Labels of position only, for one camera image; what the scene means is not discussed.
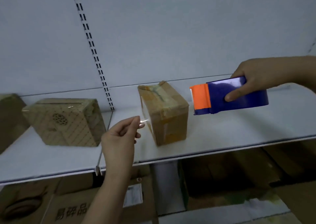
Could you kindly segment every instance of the white label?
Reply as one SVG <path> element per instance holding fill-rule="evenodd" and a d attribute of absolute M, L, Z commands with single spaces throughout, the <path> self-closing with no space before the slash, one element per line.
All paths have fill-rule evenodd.
<path fill-rule="evenodd" d="M 124 207 L 135 206 L 143 203 L 142 184 L 129 186 L 124 199 Z"/>
<path fill-rule="evenodd" d="M 143 104 L 144 118 L 145 118 L 145 120 L 146 120 L 146 122 L 145 122 L 145 123 L 147 124 L 147 126 L 150 126 L 151 133 L 153 134 L 153 133 L 154 133 L 154 131 L 153 131 L 153 128 L 152 128 L 152 124 L 151 124 L 151 120 L 150 120 L 149 112 L 148 112 L 147 106 L 146 106 L 146 104 L 145 104 L 145 102 L 144 102 L 144 99 L 143 99 L 143 98 L 142 98 L 142 104 Z"/>

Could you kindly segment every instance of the plastic-wrapped box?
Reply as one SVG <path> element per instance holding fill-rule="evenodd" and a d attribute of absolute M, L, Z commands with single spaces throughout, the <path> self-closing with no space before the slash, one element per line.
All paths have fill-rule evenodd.
<path fill-rule="evenodd" d="M 46 145 L 98 146 L 105 133 L 96 99 L 42 99 L 22 113 Z"/>
<path fill-rule="evenodd" d="M 21 112 L 25 106 L 17 94 L 0 95 L 0 154 L 30 127 Z"/>
<path fill-rule="evenodd" d="M 185 140 L 188 102 L 167 82 L 138 86 L 143 115 L 157 146 Z"/>

